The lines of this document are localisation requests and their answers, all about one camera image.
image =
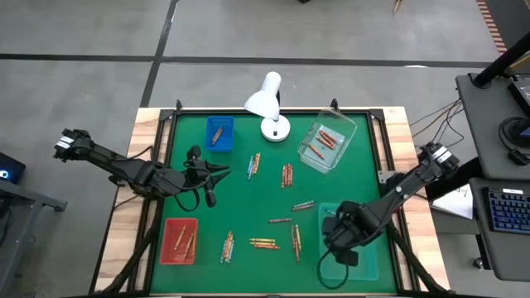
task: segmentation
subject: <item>concrete floor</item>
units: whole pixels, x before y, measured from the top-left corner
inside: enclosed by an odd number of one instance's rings
[[[171,0],[0,0],[0,54],[154,55]],[[379,66],[162,64],[149,106],[240,106],[269,70],[283,78],[282,104],[405,106],[412,122],[457,99],[454,78],[479,69],[384,66],[386,60],[491,61],[498,55],[475,0],[180,0],[165,55],[341,58]],[[125,153],[151,63],[0,60],[0,151],[27,164],[28,189],[68,200],[47,210],[13,293],[82,295],[89,289],[116,188],[84,162],[51,158],[65,127]],[[454,146],[475,156],[465,115]],[[413,132],[425,125],[412,127]],[[415,138],[432,139],[437,126]],[[456,140],[446,132],[445,144]],[[526,283],[493,281],[469,260],[476,244],[440,237],[453,290],[519,297]]]

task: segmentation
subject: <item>lamp shade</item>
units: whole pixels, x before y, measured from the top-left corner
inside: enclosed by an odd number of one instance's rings
[[[253,94],[245,103],[244,108],[263,118],[278,121],[280,118],[280,103],[276,94],[280,89],[282,77],[271,71],[265,77],[261,90]]]

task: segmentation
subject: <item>clear plastic container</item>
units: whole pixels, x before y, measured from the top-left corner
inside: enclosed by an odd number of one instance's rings
[[[317,139],[322,138],[320,130],[337,141],[335,149],[330,149]],[[356,130],[357,124],[352,119],[331,108],[322,110],[298,146],[300,160],[315,170],[327,174],[339,163]],[[310,145],[321,154],[321,157],[310,148]]]

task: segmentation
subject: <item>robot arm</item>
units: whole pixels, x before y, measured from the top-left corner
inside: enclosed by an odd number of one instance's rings
[[[88,161],[109,172],[109,179],[118,184],[119,180],[127,181],[135,194],[143,197],[167,197],[178,195],[180,192],[203,187],[206,204],[214,207],[216,198],[215,185],[227,176],[230,171],[219,175],[212,174],[227,170],[228,166],[212,165],[200,159],[200,149],[193,146],[187,153],[187,168],[176,171],[166,168],[159,162],[144,161],[136,157],[127,158],[114,151],[96,144],[88,132],[83,130],[65,129],[63,136],[55,145],[54,158],[63,162],[67,160]]]
[[[356,266],[358,256],[351,248],[371,243],[392,219],[393,211],[416,194],[423,186],[447,176],[458,169],[459,160],[440,143],[428,143],[418,155],[420,164],[399,177],[398,183],[381,199],[369,204],[344,201],[334,218],[326,218],[322,233],[325,245],[335,260]]]

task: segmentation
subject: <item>lamp base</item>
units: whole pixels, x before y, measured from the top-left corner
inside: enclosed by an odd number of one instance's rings
[[[278,121],[264,118],[262,121],[262,135],[270,142],[281,142],[289,136],[291,124],[287,118],[280,115]]]

